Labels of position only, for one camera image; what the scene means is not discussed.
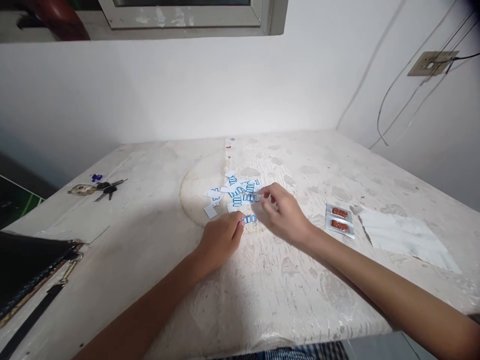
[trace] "keys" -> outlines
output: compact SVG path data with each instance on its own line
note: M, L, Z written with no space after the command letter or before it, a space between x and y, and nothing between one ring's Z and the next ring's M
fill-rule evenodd
M113 183L109 183L109 182L106 182L106 181L97 183L96 189L100 190L100 191L103 191L103 193L94 202L98 203L100 200L102 200L107 195L108 195L108 200L109 201L112 200L112 195L114 194L114 192L116 192L118 190L116 185L120 185L121 183L124 183L127 180L128 179L125 179L125 180L122 179L122 180L119 180L119 181L115 181Z

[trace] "wall socket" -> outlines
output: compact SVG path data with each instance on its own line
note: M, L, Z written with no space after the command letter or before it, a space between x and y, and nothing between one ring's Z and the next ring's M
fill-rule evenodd
M440 75L449 65L449 61L456 57L458 53L458 51L425 51L420 55L407 76L432 77Z

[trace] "red object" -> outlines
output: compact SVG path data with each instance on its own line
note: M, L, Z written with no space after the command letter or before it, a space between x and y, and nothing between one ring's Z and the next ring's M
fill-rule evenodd
M66 0L23 0L62 41L90 40L82 20Z
M340 229L346 233L349 232L349 226L347 224L344 224L342 222L338 222L336 220L332 220L331 221L331 225L334 227L334 228L337 228L337 229Z
M334 207L332 210L331 210L331 213L332 214L335 214L335 215L338 215L338 216L341 216L342 218L348 218L349 217L349 213L344 211L344 210L340 210L339 208L336 208Z

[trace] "white table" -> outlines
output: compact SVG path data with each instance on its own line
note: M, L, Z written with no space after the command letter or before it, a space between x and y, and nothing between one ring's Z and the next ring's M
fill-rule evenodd
M7 228L92 243L12 358L73 356L196 247L208 221L203 207L209 199L202 193L223 184L230 169L263 184L280 183L320 228L326 203L425 222L462 275L372 248L357 217L355 239L331 235L461 312L479 312L480 214L338 133L126 144ZM111 201L67 193L88 184L93 173L128 181ZM226 211L226 201L216 209ZM63 271L0 330L0 349ZM238 251L179 305L147 358L232 355L390 331L382 315L324 266L261 224L249 224Z

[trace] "white napkin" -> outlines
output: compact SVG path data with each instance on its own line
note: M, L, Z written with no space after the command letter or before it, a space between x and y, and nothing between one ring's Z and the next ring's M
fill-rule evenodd
M445 246L423 222L371 210L359 216L374 248L414 256L451 272L462 273Z

